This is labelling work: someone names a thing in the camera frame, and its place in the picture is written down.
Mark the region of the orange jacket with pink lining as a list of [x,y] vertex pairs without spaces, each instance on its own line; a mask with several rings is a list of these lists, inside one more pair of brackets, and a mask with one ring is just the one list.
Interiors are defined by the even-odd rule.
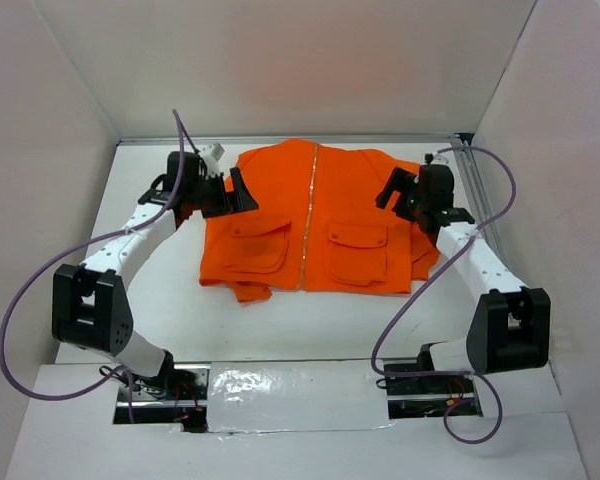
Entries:
[[207,220],[204,287],[225,285],[240,303],[275,289],[408,294],[439,259],[417,225],[375,203],[395,168],[416,173],[416,163],[290,139],[236,165],[259,207]]

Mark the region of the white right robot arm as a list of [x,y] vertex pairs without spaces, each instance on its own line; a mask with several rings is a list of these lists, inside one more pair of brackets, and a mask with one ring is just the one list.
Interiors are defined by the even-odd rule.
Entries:
[[492,374],[542,368],[548,362],[551,301],[542,288],[529,288],[486,243],[474,218],[454,201],[454,177],[445,165],[426,164],[416,174],[396,167],[376,206],[412,221],[453,262],[476,308],[465,337],[425,344],[417,356],[416,379],[440,391],[451,372]]

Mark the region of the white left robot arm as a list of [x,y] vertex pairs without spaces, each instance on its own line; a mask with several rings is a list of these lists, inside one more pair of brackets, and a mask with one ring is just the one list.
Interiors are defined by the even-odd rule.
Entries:
[[126,367],[156,399],[176,390],[173,356],[135,330],[126,289],[193,212],[214,218],[257,209],[238,168],[230,171],[232,185],[225,185],[218,166],[223,153],[219,144],[171,152],[165,173],[139,198],[120,235],[81,264],[61,265],[53,276],[53,337]]

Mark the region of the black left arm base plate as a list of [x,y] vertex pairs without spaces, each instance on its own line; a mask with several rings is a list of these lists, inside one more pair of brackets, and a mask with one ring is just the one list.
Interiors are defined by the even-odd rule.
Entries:
[[113,423],[116,425],[172,425],[188,433],[206,433],[210,364],[178,363],[164,385],[157,380],[119,381]]

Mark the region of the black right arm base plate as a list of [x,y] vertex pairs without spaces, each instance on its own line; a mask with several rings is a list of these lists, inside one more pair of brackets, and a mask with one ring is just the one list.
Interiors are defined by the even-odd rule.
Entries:
[[451,376],[396,378],[384,377],[376,386],[387,396],[390,419],[438,418],[454,404],[452,416],[476,416],[479,407],[474,399],[474,385],[470,379]]

